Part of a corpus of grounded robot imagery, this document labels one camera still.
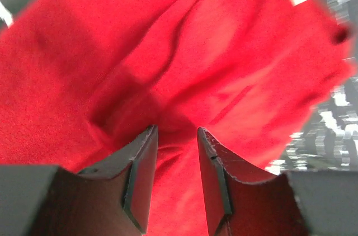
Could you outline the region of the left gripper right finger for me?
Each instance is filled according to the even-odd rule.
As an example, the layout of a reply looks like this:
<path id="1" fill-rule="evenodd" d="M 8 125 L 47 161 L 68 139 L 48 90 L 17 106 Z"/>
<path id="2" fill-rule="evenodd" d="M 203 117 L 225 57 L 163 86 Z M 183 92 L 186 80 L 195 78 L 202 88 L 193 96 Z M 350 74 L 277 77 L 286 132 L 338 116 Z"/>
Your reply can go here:
<path id="1" fill-rule="evenodd" d="M 198 128 L 197 145 L 210 235 L 278 235 L 276 175 L 227 149 Z"/>

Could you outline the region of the dark red t shirt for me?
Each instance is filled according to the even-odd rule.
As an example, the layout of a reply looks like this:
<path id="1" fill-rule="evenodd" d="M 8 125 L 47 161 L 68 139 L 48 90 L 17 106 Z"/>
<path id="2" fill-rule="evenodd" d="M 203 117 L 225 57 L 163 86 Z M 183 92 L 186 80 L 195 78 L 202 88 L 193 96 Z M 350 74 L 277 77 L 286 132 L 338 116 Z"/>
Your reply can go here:
<path id="1" fill-rule="evenodd" d="M 159 131 L 149 235 L 207 235 L 197 128 L 265 168 L 353 72 L 317 0 L 35 0 L 1 32 L 1 163 L 78 171 Z"/>

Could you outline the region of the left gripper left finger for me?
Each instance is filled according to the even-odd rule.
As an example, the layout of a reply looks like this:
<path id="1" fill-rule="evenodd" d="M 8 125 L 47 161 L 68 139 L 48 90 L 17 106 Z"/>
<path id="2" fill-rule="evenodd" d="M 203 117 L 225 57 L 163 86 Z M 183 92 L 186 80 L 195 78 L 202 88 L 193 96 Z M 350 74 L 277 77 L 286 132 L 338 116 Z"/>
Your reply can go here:
<path id="1" fill-rule="evenodd" d="M 128 145 L 78 173 L 109 180 L 124 174 L 120 207 L 140 233 L 147 232 L 157 148 L 158 128 L 149 126 Z"/>

